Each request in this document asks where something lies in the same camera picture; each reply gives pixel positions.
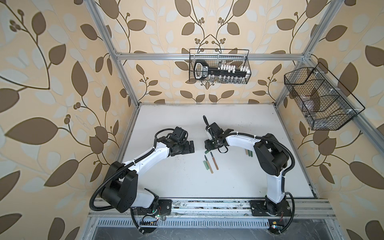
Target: white table surface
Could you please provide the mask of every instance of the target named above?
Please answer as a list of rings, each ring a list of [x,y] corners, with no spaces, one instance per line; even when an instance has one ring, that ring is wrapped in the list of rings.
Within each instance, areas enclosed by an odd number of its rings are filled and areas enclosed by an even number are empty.
[[[216,122],[223,130],[231,128],[258,136],[272,133],[293,153],[275,109],[269,104],[143,105],[123,161],[131,160],[152,147],[154,135],[159,130],[176,126],[188,131],[188,140],[194,141],[195,153],[160,161],[145,174],[139,175],[138,187],[148,188],[159,197],[169,198],[264,197],[266,173],[261,169],[255,153],[249,157],[243,148],[231,146],[225,154],[214,150],[212,153],[219,170],[216,170],[210,153],[207,158],[214,173],[206,170],[203,160],[207,135],[203,115],[209,124]],[[294,197],[313,197],[298,161],[286,174],[285,190]]]

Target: floral wallpaper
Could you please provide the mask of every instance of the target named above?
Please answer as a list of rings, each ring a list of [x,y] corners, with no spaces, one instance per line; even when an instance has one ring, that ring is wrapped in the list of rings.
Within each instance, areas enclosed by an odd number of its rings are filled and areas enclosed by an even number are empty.
[[[366,106],[361,114],[383,133],[384,3],[344,3],[312,57],[357,96]],[[280,106],[282,118],[320,197],[330,201],[345,236],[384,239],[380,207],[384,157],[352,121],[338,131],[311,131],[292,98],[287,96]]]
[[[185,61],[123,61],[137,99],[143,103],[273,103],[292,61],[250,61],[247,84],[220,84],[189,79]]]
[[[327,0],[96,0],[122,53],[180,53],[182,48],[302,53]]]
[[[0,0],[0,24],[0,239],[75,239],[133,106],[82,1]]]

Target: black wire basket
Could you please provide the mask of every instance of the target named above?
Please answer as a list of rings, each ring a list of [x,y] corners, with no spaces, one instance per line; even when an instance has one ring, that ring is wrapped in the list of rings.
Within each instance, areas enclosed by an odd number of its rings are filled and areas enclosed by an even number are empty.
[[[324,76],[326,73],[337,80],[336,87]],[[284,84],[311,130],[339,130],[365,109],[321,62],[314,68],[299,68],[285,74]]]
[[[189,81],[247,84],[252,74],[248,53],[245,49],[191,48]]]

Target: black mounting plate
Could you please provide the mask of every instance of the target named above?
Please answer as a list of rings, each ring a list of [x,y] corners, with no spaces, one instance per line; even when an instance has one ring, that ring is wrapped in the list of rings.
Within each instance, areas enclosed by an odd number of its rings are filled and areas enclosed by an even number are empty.
[[[254,217],[270,217],[271,215],[267,214],[265,212],[265,200],[252,200],[249,201],[251,204],[251,212],[252,216]],[[291,209],[289,208],[289,203],[288,201],[285,201],[285,206],[283,206],[283,216],[284,217],[290,217],[292,215]]]
[[[159,207],[160,207],[160,215],[170,215],[170,211],[172,209],[172,200],[170,199],[159,199]],[[141,211],[141,207],[137,208],[137,215],[147,215],[145,212]]]

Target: white tabletop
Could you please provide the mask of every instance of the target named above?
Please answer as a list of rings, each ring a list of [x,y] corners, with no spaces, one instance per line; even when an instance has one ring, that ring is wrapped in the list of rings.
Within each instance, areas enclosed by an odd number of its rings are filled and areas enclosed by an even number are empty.
[[[145,174],[139,175],[139,188],[148,188],[159,197],[264,197],[266,173],[261,169],[256,154],[249,157],[245,150],[239,147],[229,147],[225,154],[214,150],[212,153],[219,170],[216,170],[210,153],[206,156],[214,173],[206,170],[203,160],[207,135],[203,115],[207,117],[209,124],[216,122],[223,130],[231,128],[258,136],[272,133],[293,153],[272,105],[143,105],[124,161],[131,160],[152,147],[156,132],[176,126],[188,131],[188,140],[194,141],[195,153],[168,157],[160,161]],[[294,197],[313,197],[298,161],[286,174],[285,190],[291,192]]]

